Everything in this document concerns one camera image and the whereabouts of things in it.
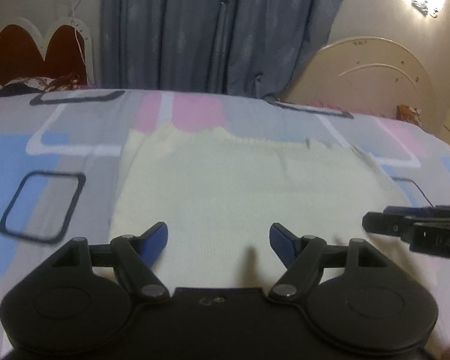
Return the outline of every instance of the blue gray curtain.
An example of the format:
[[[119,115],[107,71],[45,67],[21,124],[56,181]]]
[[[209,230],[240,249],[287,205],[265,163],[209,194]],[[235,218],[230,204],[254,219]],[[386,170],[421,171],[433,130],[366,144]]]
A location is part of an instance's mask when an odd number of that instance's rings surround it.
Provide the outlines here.
[[[342,0],[103,0],[102,84],[264,97],[327,43]]]

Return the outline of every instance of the bedsheet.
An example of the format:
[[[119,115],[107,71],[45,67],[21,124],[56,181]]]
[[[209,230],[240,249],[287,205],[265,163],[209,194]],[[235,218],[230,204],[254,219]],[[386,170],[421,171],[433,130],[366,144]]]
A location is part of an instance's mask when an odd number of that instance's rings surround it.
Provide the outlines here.
[[[243,138],[358,146],[396,180],[412,206],[450,205],[450,147],[396,120],[350,119],[258,99],[166,91],[0,98],[0,222],[9,208],[0,233],[0,300],[69,239],[108,241],[115,202],[133,160],[133,148],[124,145],[166,122],[187,132],[222,127]],[[78,199],[71,204],[74,196]],[[425,284],[439,305],[428,348],[449,356],[450,260],[427,257],[421,269],[432,277]],[[0,356],[9,349],[0,324]]]

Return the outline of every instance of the cream cloth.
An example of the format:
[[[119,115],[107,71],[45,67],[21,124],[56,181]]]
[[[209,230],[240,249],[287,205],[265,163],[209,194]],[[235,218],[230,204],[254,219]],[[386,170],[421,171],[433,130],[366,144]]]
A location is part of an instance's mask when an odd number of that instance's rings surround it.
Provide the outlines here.
[[[374,159],[355,148],[242,139],[222,128],[191,134],[171,124],[130,139],[141,145],[123,179],[110,239],[167,223],[168,245],[154,271],[171,292],[267,290],[285,271],[269,245],[273,222],[348,245],[366,238],[367,211],[408,205]]]

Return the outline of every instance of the curtain fold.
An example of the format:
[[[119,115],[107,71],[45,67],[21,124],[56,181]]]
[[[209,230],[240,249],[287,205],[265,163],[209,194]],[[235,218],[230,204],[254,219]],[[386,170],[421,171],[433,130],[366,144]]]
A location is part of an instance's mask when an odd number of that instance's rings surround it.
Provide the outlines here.
[[[342,0],[103,0],[105,87],[280,93],[326,44]]]

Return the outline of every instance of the brown headboard panel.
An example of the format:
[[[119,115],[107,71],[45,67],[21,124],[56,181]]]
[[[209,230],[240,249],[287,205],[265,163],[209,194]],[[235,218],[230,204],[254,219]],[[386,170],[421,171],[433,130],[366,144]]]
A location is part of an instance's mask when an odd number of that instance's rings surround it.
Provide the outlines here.
[[[85,42],[77,32],[78,41],[85,56]],[[0,84],[19,77],[57,78],[77,74],[79,83],[87,84],[87,71],[71,25],[59,26],[51,35],[43,59],[36,42],[29,32],[17,24],[9,24],[0,32]]]

